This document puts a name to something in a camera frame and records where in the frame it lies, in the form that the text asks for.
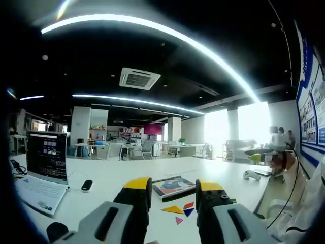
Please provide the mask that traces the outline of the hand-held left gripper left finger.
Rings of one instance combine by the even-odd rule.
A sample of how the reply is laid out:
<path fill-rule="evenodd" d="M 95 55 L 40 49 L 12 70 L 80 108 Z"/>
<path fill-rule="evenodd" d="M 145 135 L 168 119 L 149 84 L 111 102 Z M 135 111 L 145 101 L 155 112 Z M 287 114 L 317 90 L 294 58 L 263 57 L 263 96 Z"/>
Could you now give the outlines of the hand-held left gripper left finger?
<path fill-rule="evenodd" d="M 144 243 L 149 225 L 152 179 L 140 177 L 124 184 L 114 201 L 106 201 L 85 216 L 77 231 L 60 243 Z"/>

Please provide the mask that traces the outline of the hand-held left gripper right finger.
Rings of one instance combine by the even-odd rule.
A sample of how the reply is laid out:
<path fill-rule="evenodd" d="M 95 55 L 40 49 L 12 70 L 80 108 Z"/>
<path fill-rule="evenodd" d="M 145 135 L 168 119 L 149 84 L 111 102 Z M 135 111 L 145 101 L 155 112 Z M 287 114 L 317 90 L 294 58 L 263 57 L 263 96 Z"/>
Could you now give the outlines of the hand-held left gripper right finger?
<path fill-rule="evenodd" d="M 196 180 L 196 211 L 201 243 L 278 243 L 260 218 L 216 182 Z"/>

